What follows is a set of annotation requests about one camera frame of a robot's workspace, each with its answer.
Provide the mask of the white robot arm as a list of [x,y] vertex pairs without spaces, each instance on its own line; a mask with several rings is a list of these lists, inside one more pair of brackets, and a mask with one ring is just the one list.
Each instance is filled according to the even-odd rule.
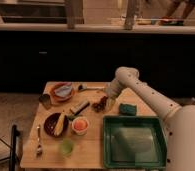
[[106,94],[115,101],[126,88],[135,92],[163,121],[170,135],[166,171],[195,171],[195,105],[181,106],[139,80],[136,68],[118,67]]

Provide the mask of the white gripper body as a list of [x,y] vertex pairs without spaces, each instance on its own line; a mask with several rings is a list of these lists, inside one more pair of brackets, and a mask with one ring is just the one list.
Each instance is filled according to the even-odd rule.
[[105,92],[109,98],[116,99],[124,89],[124,85],[122,85],[117,79],[113,79],[107,84]]

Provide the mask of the yellow gripper fingers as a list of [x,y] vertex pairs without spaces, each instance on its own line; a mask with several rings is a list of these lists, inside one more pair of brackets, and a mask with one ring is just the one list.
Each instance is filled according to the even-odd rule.
[[116,102],[115,99],[108,98],[108,99],[106,100],[105,110],[106,110],[106,111],[110,111],[110,110],[113,108],[115,102]]

